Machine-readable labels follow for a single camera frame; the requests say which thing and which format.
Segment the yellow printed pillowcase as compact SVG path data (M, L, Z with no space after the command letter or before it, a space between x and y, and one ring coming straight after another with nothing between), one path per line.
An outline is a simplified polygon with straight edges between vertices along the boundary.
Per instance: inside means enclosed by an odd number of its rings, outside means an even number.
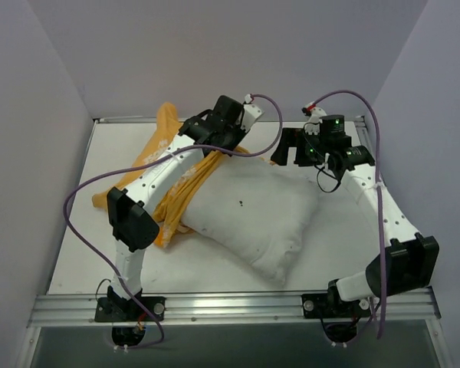
M123 189L141 177L147 169L166 161L168 157L161 156L161 154L172 142L173 137L178 133L179 128L184 122L179 121L174 104L164 103L159 108L156 116L155 133L143 148L142 153L136 158L131 171L126 172L122 179L112 188ZM163 247L169 242L171 237L176 233L182 214L197 189L215 171L225 155L246 157L250 156L251 153L241 148L240 144L233 151L215 147L200 163L195 164L183 174L182 178L166 193L152 214L153 219L159 226L159 234L152 245ZM93 196L92 203L94 207L107 211L107 193L111 189Z

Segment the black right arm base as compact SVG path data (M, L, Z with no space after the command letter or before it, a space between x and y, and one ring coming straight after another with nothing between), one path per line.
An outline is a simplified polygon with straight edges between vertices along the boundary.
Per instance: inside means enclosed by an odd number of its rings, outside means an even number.
M326 338L332 344L343 346L358 335L359 322L371 316L370 303L361 307L361 301L342 301L337 280L332 280L323 292L301 295L302 314L305 319L319 320Z

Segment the white pillow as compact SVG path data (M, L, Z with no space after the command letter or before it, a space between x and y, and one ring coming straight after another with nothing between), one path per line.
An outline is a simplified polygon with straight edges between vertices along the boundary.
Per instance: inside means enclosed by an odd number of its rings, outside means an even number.
M260 158L224 157L197 189L182 223L283 285L319 202L305 176Z

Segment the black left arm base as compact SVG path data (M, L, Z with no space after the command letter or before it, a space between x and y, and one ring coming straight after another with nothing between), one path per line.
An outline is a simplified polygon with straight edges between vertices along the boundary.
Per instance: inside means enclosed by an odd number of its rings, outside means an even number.
M155 317L163 321L166 299L162 296L143 296L140 291L135 297ZM149 315L133 299L119 297L111 286L107 288L107 296L97 300L94 321L98 323L134 322L131 327L112 327L111 339L115 346L128 348L138 346L145 337L145 322Z

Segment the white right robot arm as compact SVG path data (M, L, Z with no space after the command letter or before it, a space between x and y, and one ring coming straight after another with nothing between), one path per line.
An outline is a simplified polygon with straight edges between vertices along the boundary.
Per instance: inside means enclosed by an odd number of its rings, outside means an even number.
M422 235L403 214L381 180L378 159L365 146L353 145L344 116L326 115L308 120L301 128L283 129L272 161L286 165L291 147L296 149L294 164L328 171L379 236L379 254L364 271L333 281L334 291L324 299L327 311L340 317L353 301L385 299L429 286L439 243Z

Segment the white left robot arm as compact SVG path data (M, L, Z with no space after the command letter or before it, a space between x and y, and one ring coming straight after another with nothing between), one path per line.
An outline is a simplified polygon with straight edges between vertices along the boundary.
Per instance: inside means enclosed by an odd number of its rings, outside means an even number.
M141 271L146 248L154 243L159 226L152 214L163 197L192 166L200 163L215 147L234 150L256 119L247 114L252 102L247 96L239 103L220 96L212 109L187 119L161 156L168 159L147 169L125 188L107 193L109 223L116 244L115 265L121 275L108 287L112 313L121 321L133 320L140 310L134 298L142 291Z

